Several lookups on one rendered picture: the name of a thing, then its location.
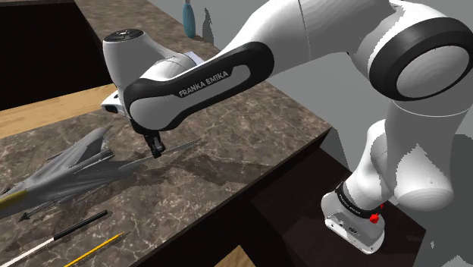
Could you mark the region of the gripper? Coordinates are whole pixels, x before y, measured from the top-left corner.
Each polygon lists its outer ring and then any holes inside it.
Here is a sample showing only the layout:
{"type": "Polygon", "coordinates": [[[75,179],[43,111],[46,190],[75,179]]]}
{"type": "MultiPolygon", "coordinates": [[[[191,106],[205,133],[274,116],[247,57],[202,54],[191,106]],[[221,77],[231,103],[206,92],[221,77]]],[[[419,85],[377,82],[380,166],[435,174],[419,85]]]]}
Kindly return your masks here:
{"type": "Polygon", "coordinates": [[[152,156],[155,159],[161,157],[162,153],[165,151],[165,146],[161,143],[159,132],[148,132],[143,134],[143,136],[148,146],[150,146],[152,156]]]}

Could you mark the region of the grey toy jet aircraft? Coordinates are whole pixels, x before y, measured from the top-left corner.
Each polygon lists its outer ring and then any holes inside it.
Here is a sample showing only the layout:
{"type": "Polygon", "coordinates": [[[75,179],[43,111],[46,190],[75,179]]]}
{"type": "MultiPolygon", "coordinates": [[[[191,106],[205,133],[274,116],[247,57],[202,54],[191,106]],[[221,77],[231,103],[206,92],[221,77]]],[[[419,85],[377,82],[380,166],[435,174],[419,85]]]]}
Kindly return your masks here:
{"type": "Polygon", "coordinates": [[[20,220],[53,205],[129,177],[148,156],[136,161],[114,161],[114,152],[105,148],[104,135],[110,127],[98,127],[71,147],[49,158],[29,178],[0,195],[0,219],[22,212],[20,220]]]}

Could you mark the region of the yellow pencil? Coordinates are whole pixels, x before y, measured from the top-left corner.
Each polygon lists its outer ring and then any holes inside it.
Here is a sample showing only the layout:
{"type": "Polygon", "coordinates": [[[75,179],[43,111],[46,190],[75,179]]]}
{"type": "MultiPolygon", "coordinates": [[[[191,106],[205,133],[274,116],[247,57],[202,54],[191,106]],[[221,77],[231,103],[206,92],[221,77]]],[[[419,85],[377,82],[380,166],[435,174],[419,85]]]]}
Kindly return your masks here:
{"type": "Polygon", "coordinates": [[[123,236],[124,234],[125,234],[125,232],[122,231],[121,233],[114,235],[113,237],[107,239],[106,241],[104,241],[103,243],[101,243],[100,245],[98,245],[97,247],[94,247],[94,248],[91,249],[90,251],[84,253],[82,256],[79,256],[79,257],[76,258],[75,260],[73,260],[73,261],[69,262],[68,264],[64,265],[64,267],[72,267],[73,265],[75,265],[75,264],[77,264],[78,262],[84,260],[84,259],[87,258],[88,256],[91,256],[93,253],[95,253],[96,251],[100,250],[100,249],[103,248],[104,246],[110,244],[112,241],[117,240],[119,237],[123,236]]]}

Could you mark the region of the black and white pen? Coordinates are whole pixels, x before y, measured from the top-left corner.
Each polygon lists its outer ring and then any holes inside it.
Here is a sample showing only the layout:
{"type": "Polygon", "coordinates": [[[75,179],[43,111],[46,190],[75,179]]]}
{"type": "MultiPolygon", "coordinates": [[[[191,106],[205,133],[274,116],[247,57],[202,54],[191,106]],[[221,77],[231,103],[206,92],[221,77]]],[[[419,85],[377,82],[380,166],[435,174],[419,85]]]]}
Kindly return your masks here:
{"type": "Polygon", "coordinates": [[[35,253],[36,251],[42,249],[43,247],[47,246],[48,244],[50,244],[51,242],[53,241],[56,241],[56,240],[59,240],[71,233],[73,233],[74,231],[90,224],[91,222],[94,222],[102,217],[104,217],[105,215],[108,214],[108,210],[103,210],[89,218],[86,218],[78,223],[76,223],[75,225],[73,226],[70,226],[69,228],[67,229],[64,229],[63,231],[60,231],[58,232],[57,234],[55,234],[53,237],[49,238],[48,240],[46,240],[45,242],[41,243],[40,245],[37,245],[35,246],[34,248],[20,254],[19,256],[16,256],[14,257],[13,259],[10,259],[9,261],[3,263],[0,265],[0,267],[10,267],[11,265],[15,264],[16,262],[19,262],[21,261],[22,259],[28,257],[29,255],[31,255],[32,253],[35,253]]]}

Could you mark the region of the teal bottle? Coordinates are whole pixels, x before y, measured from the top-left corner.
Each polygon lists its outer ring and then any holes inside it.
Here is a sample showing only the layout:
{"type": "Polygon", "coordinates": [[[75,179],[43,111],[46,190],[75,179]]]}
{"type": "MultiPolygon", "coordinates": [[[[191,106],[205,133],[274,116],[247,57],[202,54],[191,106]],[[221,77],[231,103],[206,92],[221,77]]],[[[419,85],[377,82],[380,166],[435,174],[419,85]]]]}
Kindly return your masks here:
{"type": "Polygon", "coordinates": [[[183,0],[182,18],[184,33],[193,39],[196,36],[196,20],[190,0],[183,0]]]}

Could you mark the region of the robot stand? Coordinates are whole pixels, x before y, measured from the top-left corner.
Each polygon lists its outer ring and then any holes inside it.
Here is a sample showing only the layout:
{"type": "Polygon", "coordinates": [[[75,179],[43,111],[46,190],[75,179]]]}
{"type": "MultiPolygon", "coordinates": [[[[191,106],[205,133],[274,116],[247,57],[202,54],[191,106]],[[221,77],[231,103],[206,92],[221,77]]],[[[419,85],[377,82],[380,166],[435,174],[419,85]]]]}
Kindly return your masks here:
{"type": "Polygon", "coordinates": [[[321,198],[349,170],[322,149],[299,161],[252,199],[266,236],[247,254],[256,267],[413,267],[425,230],[385,202],[385,238],[365,255],[324,223],[321,198]]]}

